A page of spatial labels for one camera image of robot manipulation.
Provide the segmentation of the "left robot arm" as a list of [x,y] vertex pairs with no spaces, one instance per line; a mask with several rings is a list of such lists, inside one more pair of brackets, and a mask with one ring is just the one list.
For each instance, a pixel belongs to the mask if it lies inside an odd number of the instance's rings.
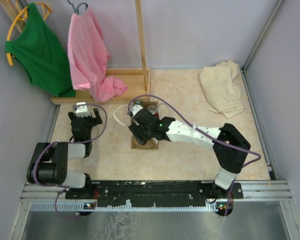
[[34,149],[26,172],[27,181],[43,187],[62,187],[76,189],[81,197],[87,199],[93,195],[94,186],[87,182],[85,173],[68,169],[71,158],[87,158],[92,151],[92,129],[103,123],[99,110],[94,115],[84,107],[69,112],[71,142],[39,142]]

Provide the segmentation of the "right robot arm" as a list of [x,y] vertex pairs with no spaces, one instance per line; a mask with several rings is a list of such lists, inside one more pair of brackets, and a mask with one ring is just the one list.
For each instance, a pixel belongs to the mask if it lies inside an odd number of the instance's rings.
[[213,150],[219,170],[210,187],[204,190],[206,198],[225,198],[231,184],[241,172],[250,143],[230,123],[222,127],[195,127],[173,117],[159,118],[148,109],[135,105],[128,111],[131,131],[138,144],[150,140],[181,142]]

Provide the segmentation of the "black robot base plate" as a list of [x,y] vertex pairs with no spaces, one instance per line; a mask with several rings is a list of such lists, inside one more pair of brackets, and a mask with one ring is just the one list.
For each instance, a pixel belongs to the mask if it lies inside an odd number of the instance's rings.
[[229,190],[218,187],[212,181],[88,181],[83,188],[70,188],[67,200],[93,200],[101,207],[121,207],[131,203],[133,207],[204,207],[206,201],[214,203],[227,199]]

